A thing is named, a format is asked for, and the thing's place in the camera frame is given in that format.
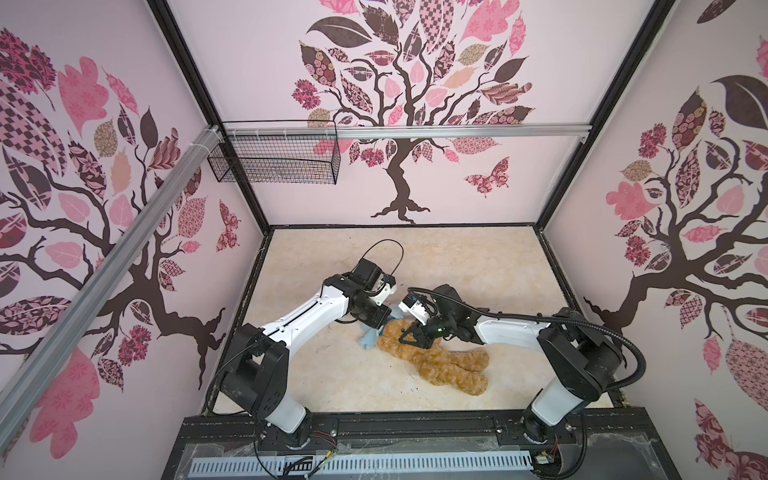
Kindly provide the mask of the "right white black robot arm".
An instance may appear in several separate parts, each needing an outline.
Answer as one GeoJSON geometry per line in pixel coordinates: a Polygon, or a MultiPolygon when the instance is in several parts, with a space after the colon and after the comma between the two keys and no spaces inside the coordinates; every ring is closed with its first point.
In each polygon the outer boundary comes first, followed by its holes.
{"type": "Polygon", "coordinates": [[[494,312],[465,303],[445,284],[434,290],[410,287],[398,308],[414,318],[401,336],[406,345],[427,349],[438,339],[455,338],[543,353],[555,377],[520,420],[525,438],[534,444],[550,441],[568,415],[606,392],[636,383],[647,368],[633,342],[568,307],[549,316],[494,312]]]}

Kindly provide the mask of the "brown teddy bear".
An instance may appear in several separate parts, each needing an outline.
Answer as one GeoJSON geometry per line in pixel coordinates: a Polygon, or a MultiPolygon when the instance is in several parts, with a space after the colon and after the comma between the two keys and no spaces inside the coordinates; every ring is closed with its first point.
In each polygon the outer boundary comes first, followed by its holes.
{"type": "Polygon", "coordinates": [[[486,392],[489,380],[484,372],[490,356],[485,350],[451,351],[439,340],[428,349],[403,344],[399,338],[409,326],[406,320],[389,321],[376,340],[377,348],[411,364],[420,378],[432,385],[452,386],[471,396],[486,392]]]}

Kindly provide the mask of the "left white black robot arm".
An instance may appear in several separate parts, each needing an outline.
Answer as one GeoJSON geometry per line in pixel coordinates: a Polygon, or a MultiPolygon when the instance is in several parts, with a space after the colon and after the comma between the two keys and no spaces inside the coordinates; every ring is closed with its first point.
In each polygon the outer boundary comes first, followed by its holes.
{"type": "Polygon", "coordinates": [[[291,358],[321,330],[347,315],[380,328],[391,313],[385,300],[396,289],[393,275],[369,260],[359,260],[352,271],[326,278],[313,297],[287,315],[263,326],[240,327],[217,374],[216,387],[252,418],[287,435],[303,435],[311,423],[310,412],[287,395],[291,358]]]}

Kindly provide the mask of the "light blue bear shirt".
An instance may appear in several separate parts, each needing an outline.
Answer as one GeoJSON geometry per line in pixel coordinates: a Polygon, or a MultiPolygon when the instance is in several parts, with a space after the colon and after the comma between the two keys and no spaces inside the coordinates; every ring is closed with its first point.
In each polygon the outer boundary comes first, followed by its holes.
{"type": "Polygon", "coordinates": [[[377,328],[374,329],[372,327],[369,327],[367,325],[362,325],[362,335],[358,341],[358,344],[364,349],[364,350],[371,350],[373,349],[376,344],[379,337],[382,336],[385,327],[394,320],[402,320],[404,318],[404,311],[395,305],[391,306],[391,311],[387,319],[377,328]]]}

